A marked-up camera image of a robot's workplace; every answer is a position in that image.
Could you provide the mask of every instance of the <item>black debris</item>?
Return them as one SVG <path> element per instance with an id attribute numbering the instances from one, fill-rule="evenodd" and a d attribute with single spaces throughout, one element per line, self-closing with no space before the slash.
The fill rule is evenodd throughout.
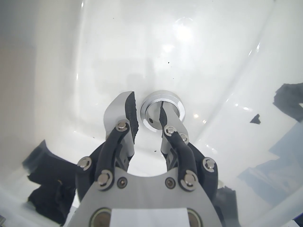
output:
<path id="1" fill-rule="evenodd" d="M 260 115 L 257 114 L 249 123 L 254 123 L 260 125 L 261 121 L 259 120 Z"/>

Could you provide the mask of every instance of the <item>sink drain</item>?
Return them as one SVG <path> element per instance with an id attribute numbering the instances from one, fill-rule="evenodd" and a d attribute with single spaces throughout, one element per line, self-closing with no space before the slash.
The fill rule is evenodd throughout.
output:
<path id="1" fill-rule="evenodd" d="M 159 121 L 162 102 L 169 103 L 172 106 L 181 122 L 183 122 L 185 118 L 185 108 L 176 94 L 166 90 L 153 92 L 144 99 L 140 116 L 143 124 L 154 132 L 162 130 Z"/>

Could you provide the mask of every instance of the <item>white ceramic surface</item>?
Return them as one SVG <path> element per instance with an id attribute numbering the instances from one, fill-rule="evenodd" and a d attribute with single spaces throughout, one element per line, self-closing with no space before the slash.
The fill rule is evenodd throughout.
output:
<path id="1" fill-rule="evenodd" d="M 38 187 L 21 162 L 43 139 L 74 163 L 103 143 L 104 111 L 124 91 L 135 91 L 139 120 L 129 173 L 166 172 L 160 133 L 145 128 L 139 112 L 148 94 L 169 90 L 185 105 L 190 142 L 236 190 L 242 226 L 281 226 L 300 214 L 303 171 L 295 159 L 282 167 L 286 174 L 254 168 L 278 160 L 269 149 L 293 127 L 303 129 L 272 104 L 283 83 L 303 82 L 302 4 L 0 0 L 0 209 L 13 217 Z M 256 114 L 260 125 L 249 123 Z M 286 181 L 280 200 L 262 197 L 266 188 L 243 178 L 247 171 L 273 188 Z"/>

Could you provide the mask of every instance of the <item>metal bolt head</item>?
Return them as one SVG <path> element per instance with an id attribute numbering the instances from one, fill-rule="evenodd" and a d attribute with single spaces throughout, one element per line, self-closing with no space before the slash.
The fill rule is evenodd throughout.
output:
<path id="1" fill-rule="evenodd" d="M 196 180 L 195 180 L 195 177 L 194 177 L 193 175 L 191 175 L 191 174 L 186 174 L 186 175 L 184 176 L 184 181 L 185 181 L 185 183 L 186 183 L 188 186 L 193 186 Z"/>
<path id="2" fill-rule="evenodd" d="M 92 159 L 90 157 L 84 157 L 79 160 L 77 166 L 81 167 L 84 171 L 86 171 L 92 163 Z"/>
<path id="3" fill-rule="evenodd" d="M 202 160 L 203 168 L 210 173 L 215 172 L 215 170 L 214 170 L 215 164 L 216 164 L 216 162 L 212 158 L 204 158 Z"/>
<path id="4" fill-rule="evenodd" d="M 117 181 L 117 186 L 120 189 L 123 189 L 127 186 L 127 179 L 125 177 L 120 177 Z"/>
<path id="5" fill-rule="evenodd" d="M 213 160 L 207 160 L 205 164 L 207 169 L 213 169 L 214 168 L 214 161 Z"/>
<path id="6" fill-rule="evenodd" d="M 120 122 L 120 123 L 118 124 L 118 128 L 119 128 L 120 130 L 124 129 L 125 127 L 126 127 L 125 122 Z"/>
<path id="7" fill-rule="evenodd" d="M 180 133 L 180 136 L 181 136 L 181 138 L 182 138 L 182 140 L 184 141 L 185 144 L 189 143 L 188 136 L 186 134 Z"/>
<path id="8" fill-rule="evenodd" d="M 173 178 L 169 177 L 165 180 L 165 185 L 168 189 L 173 189 L 176 186 L 176 181 Z"/>
<path id="9" fill-rule="evenodd" d="M 173 127 L 168 127 L 168 128 L 167 128 L 167 132 L 168 132 L 169 134 L 173 134 L 173 133 L 174 133 L 174 128 L 173 128 Z"/>
<path id="10" fill-rule="evenodd" d="M 109 180 L 109 177 L 107 174 L 100 174 L 98 177 L 98 184 L 101 186 L 105 186 Z"/>

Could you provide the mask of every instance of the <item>black cloth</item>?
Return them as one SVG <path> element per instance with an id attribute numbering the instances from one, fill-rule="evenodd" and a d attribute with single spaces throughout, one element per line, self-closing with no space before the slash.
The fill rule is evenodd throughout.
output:
<path id="1" fill-rule="evenodd" d="M 28 201 L 39 214 L 63 226 L 75 197 L 77 166 L 51 153 L 45 141 L 22 165 L 30 172 L 28 179 L 41 185 L 30 194 Z"/>
<path id="2" fill-rule="evenodd" d="M 303 108 L 299 105 L 303 103 L 303 83 L 283 84 L 274 97 L 273 104 L 288 116 L 298 122 L 303 121 Z"/>
<path id="3" fill-rule="evenodd" d="M 75 192 L 75 188 L 66 187 L 57 181 L 52 185 L 41 185 L 30 194 L 28 201 L 33 203 L 39 214 L 63 226 Z"/>
<path id="4" fill-rule="evenodd" d="M 297 223 L 297 225 L 303 227 L 303 213 L 300 216 L 297 216 L 294 221 Z"/>

